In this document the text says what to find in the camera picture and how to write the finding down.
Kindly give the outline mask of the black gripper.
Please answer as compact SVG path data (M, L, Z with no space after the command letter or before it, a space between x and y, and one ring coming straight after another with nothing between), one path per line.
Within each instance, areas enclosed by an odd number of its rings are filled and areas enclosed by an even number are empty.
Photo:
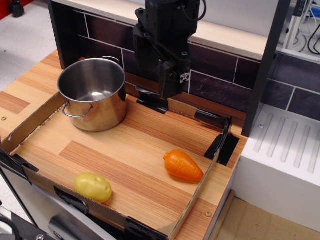
M191 78L189 38L196 33L200 11L198 0L147 0L135 15L135 58L140 70L159 68L159 97L182 93Z

